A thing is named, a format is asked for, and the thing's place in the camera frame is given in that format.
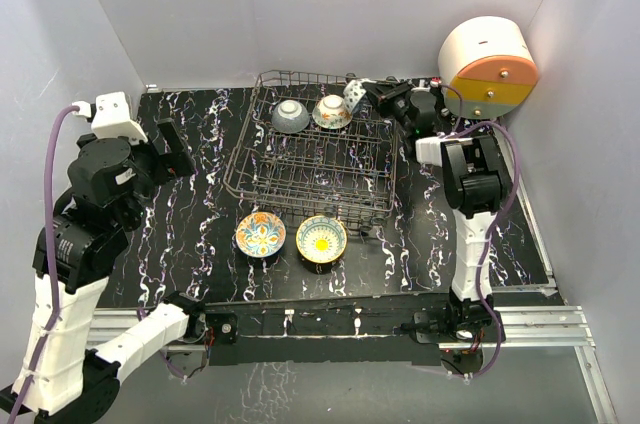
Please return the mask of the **blue white pattern bowl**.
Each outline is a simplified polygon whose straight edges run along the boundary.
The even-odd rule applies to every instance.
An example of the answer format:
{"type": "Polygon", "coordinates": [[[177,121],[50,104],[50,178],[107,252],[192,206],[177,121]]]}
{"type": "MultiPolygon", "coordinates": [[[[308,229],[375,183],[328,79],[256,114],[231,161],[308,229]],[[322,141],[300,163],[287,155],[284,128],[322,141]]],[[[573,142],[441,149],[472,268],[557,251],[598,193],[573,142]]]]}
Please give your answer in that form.
{"type": "Polygon", "coordinates": [[[368,103],[366,83],[372,83],[371,79],[352,79],[343,90],[343,100],[347,111],[354,115],[361,111],[368,103]]]}

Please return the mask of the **orange flower green leaf bowl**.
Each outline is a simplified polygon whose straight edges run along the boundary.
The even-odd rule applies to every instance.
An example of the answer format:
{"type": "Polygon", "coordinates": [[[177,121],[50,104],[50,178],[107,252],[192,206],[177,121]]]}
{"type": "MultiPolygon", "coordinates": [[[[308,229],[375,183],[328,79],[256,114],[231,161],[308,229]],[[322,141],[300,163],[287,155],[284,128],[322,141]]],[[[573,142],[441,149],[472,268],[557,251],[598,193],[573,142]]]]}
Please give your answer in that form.
{"type": "Polygon", "coordinates": [[[327,95],[314,107],[312,118],[323,129],[338,130],[351,122],[352,114],[347,110],[343,97],[327,95]]]}

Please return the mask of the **grey wire dish rack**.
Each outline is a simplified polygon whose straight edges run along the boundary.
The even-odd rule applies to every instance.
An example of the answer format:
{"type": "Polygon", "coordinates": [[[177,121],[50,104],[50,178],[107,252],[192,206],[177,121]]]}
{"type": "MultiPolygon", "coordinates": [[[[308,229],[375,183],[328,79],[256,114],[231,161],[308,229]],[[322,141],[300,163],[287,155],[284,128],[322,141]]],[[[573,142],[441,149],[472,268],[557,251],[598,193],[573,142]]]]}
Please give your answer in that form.
{"type": "Polygon", "coordinates": [[[354,233],[385,225],[395,199],[397,124],[370,104],[341,130],[316,123],[285,134],[271,122],[277,104],[293,99],[307,111],[342,93],[349,75],[270,70],[258,75],[247,115],[224,175],[235,198],[297,227],[314,215],[339,219],[354,233]]]}

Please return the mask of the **grey speckled bowl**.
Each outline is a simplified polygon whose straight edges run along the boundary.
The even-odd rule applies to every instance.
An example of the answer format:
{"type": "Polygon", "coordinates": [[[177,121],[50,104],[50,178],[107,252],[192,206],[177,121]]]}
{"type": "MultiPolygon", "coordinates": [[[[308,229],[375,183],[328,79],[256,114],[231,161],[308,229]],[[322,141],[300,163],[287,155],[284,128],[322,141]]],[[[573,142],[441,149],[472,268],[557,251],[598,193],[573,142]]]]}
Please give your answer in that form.
{"type": "Polygon", "coordinates": [[[310,122],[306,108],[296,100],[283,100],[273,110],[272,125],[278,132],[285,134],[300,133],[310,122]]]}

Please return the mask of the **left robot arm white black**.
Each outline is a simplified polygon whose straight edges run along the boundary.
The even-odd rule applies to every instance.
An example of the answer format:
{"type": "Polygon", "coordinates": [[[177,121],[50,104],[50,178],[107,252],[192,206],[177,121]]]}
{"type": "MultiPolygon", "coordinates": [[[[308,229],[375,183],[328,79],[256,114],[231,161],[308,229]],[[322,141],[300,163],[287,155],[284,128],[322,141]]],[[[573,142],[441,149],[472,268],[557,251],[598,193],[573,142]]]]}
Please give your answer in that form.
{"type": "Polygon", "coordinates": [[[1,392],[12,418],[32,412],[38,423],[95,423],[121,384],[169,343],[200,340],[207,320],[200,301],[165,297],[112,340],[89,348],[94,312],[128,233],[142,225],[155,191],[195,171],[171,119],[157,125],[168,145],[160,153],[146,137],[81,136],[68,167],[69,188],[46,211],[33,267],[36,302],[22,369],[1,392]]]}

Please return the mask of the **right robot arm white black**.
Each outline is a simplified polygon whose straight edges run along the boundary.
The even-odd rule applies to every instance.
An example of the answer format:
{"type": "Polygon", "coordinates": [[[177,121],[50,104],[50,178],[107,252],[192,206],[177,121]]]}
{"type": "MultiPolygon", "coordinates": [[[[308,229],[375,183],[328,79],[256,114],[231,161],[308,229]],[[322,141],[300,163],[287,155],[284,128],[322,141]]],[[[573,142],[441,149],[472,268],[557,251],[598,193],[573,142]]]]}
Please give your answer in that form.
{"type": "Polygon", "coordinates": [[[514,190],[489,133],[444,133],[439,123],[444,97],[436,81],[421,90],[408,81],[356,79],[354,100],[367,101],[382,117],[392,117],[404,131],[416,162],[439,167],[447,204],[455,219],[455,272],[447,303],[432,317],[413,318],[405,327],[415,335],[447,334],[457,340],[479,339],[499,320],[489,282],[488,250],[499,212],[514,200],[514,190]]]}

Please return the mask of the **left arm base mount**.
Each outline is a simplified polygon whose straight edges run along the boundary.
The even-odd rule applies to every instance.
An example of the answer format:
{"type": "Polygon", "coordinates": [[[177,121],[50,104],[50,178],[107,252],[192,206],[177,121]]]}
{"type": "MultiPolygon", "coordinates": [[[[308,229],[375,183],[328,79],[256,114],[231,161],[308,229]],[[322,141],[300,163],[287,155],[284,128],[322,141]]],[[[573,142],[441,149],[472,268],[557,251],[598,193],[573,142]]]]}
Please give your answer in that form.
{"type": "Polygon", "coordinates": [[[204,343],[207,347],[232,345],[237,341],[238,318],[233,313],[206,313],[204,343]]]}

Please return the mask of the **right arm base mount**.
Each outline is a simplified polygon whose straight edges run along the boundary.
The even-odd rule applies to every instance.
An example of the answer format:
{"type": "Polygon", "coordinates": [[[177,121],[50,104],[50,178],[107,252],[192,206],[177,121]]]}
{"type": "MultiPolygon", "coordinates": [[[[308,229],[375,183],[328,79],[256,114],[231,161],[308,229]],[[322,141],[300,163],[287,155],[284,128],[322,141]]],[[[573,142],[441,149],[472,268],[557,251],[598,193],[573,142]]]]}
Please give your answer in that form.
{"type": "Polygon", "coordinates": [[[505,331],[499,329],[486,313],[456,319],[444,311],[415,312],[408,322],[400,324],[394,332],[409,335],[419,344],[453,342],[471,345],[478,337],[481,343],[502,343],[506,340],[505,331]]]}

